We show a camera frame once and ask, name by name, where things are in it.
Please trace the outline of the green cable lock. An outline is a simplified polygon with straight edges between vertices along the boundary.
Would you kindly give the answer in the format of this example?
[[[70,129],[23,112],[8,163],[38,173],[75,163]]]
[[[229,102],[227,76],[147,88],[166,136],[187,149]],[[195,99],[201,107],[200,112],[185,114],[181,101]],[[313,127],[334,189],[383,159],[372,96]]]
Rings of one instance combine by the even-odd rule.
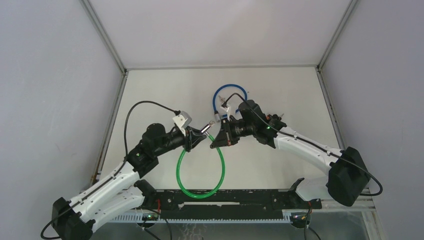
[[[186,151],[184,149],[182,150],[176,163],[176,182],[180,190],[188,197],[193,199],[205,199],[215,194],[222,186],[226,174],[225,158],[220,148],[217,148],[216,151],[219,155],[221,164],[219,180],[216,181],[214,179],[214,177],[218,176],[217,173],[209,173],[211,165],[207,163],[206,170],[190,173],[188,177],[183,176],[183,180],[189,180],[189,188],[186,188],[181,180],[181,166],[184,156],[186,155]]]

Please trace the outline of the blue cable lock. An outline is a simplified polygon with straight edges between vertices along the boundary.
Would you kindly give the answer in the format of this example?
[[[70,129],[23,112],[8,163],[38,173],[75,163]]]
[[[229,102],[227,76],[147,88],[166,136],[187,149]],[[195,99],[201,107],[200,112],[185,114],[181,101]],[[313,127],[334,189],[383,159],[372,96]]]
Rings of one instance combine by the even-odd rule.
[[[245,100],[248,99],[248,91],[246,91],[242,86],[238,84],[233,84],[233,83],[222,85],[213,94],[212,108],[213,108],[215,120],[217,122],[219,122],[222,119],[222,116],[226,113],[224,110],[220,108],[220,106],[225,102],[228,103],[232,108],[234,108],[234,111],[235,111],[235,114],[233,115],[234,117],[236,116],[236,114],[239,113],[238,106],[241,102],[240,99],[237,96],[234,96],[229,100],[230,95],[233,93],[238,93]],[[218,95],[225,98],[226,101],[220,102]]]

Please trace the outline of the silver keys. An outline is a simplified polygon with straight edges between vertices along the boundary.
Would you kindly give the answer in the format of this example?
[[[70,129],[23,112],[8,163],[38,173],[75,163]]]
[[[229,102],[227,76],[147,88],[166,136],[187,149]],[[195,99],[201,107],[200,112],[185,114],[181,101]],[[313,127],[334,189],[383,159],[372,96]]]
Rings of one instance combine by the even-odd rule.
[[[220,100],[221,103],[224,103],[226,101],[225,97],[221,97],[220,95],[218,95],[218,98]]]

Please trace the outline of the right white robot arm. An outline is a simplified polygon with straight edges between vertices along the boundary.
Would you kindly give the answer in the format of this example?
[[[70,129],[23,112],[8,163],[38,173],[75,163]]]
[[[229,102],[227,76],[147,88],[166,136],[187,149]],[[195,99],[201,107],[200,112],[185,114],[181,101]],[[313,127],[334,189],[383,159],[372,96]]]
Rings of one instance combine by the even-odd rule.
[[[252,136],[260,144],[297,155],[324,173],[319,178],[301,177],[291,186],[289,203],[293,207],[302,208],[309,201],[324,199],[351,207],[371,180],[357,149],[334,148],[305,137],[280,116],[264,114],[251,99],[243,101],[238,109],[240,119],[230,116],[220,120],[210,148],[234,146],[242,137]]]

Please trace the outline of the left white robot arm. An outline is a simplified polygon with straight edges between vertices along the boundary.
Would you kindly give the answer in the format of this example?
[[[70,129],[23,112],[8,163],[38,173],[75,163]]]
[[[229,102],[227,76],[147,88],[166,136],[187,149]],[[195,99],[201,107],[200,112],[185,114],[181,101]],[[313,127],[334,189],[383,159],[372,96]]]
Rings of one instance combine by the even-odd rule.
[[[149,125],[140,142],[111,173],[69,200],[52,206],[51,226],[62,240],[88,240],[118,215],[142,206],[153,207],[157,196],[143,177],[159,163],[159,156],[179,147],[192,150],[206,138],[207,127],[190,126],[166,132],[160,123]]]

